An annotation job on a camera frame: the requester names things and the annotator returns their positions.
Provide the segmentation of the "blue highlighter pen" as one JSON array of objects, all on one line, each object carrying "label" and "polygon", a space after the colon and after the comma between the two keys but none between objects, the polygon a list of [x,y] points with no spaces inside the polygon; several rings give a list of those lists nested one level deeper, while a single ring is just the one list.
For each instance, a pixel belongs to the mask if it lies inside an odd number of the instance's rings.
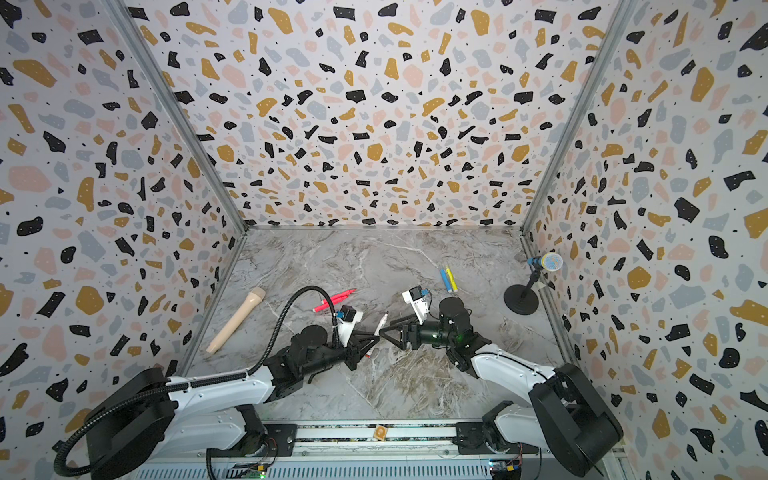
[{"label": "blue highlighter pen", "polygon": [[451,282],[449,280],[449,277],[448,277],[446,271],[443,268],[440,268],[439,272],[440,272],[440,276],[441,276],[441,279],[443,281],[443,284],[445,286],[446,291],[448,293],[452,293],[453,292],[453,288],[452,288]]}]

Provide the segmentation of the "yellow highlighter pen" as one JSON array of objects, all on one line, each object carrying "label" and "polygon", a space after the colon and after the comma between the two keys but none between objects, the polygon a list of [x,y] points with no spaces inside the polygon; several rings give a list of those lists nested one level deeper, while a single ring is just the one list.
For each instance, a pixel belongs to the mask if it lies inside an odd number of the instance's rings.
[{"label": "yellow highlighter pen", "polygon": [[450,286],[451,286],[451,291],[452,292],[458,292],[458,287],[457,287],[456,281],[455,281],[453,273],[452,273],[452,271],[451,271],[451,269],[449,267],[445,267],[445,273],[446,273],[446,275],[448,277],[448,280],[449,280],[449,283],[450,283]]}]

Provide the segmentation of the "white marker pen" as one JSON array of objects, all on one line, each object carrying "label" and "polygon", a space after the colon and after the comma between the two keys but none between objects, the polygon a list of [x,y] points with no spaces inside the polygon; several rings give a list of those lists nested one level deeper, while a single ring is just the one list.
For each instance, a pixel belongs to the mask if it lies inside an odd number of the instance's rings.
[{"label": "white marker pen", "polygon": [[[388,317],[389,317],[389,311],[386,311],[376,326],[376,329],[373,335],[377,338],[377,342],[380,339],[380,330],[386,325]],[[370,351],[366,354],[366,358],[371,358]]]}]

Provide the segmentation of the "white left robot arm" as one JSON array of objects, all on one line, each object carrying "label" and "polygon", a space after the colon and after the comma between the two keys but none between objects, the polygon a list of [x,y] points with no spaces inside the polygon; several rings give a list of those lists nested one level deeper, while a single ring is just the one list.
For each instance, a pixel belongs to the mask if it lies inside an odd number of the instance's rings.
[{"label": "white left robot arm", "polygon": [[90,475],[117,479],[161,455],[254,453],[267,440],[258,405],[295,393],[337,364],[355,370],[378,341],[367,332],[353,333],[346,345],[334,347],[326,329],[312,325],[252,374],[167,378],[158,368],[147,369],[88,414]]}]

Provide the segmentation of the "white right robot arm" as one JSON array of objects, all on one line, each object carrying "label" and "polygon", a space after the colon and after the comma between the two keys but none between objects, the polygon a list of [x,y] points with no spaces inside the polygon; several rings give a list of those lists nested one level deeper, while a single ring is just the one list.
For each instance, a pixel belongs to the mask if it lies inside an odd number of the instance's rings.
[{"label": "white right robot arm", "polygon": [[458,297],[443,299],[437,317],[414,313],[378,333],[401,350],[439,349],[459,371],[511,393],[481,421],[458,428],[460,449],[507,454],[529,445],[549,451],[570,474],[585,477],[624,437],[620,422],[579,367],[540,365],[503,350],[473,327]]}]

